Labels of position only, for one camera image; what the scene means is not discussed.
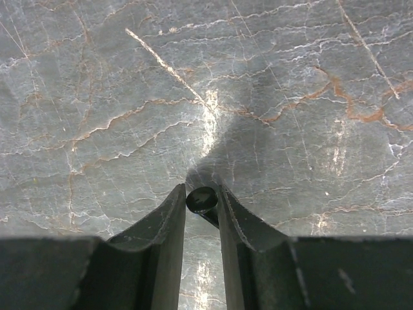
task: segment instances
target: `metal jaw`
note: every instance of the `metal jaw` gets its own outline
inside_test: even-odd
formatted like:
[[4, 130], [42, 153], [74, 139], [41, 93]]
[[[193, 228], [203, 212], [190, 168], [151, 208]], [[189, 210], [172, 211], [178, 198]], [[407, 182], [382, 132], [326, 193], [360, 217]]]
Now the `metal jaw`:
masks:
[[[0, 240], [0, 309], [177, 309], [185, 195], [107, 242]], [[288, 237], [223, 185], [186, 204], [219, 229], [229, 310], [412, 308], [413, 238]]]
[[[413, 238], [288, 237], [244, 208], [224, 185], [215, 195], [213, 213], [205, 201], [215, 198], [204, 196], [198, 207], [219, 227], [229, 310], [413, 306]], [[209, 217], [215, 210], [217, 222]]]

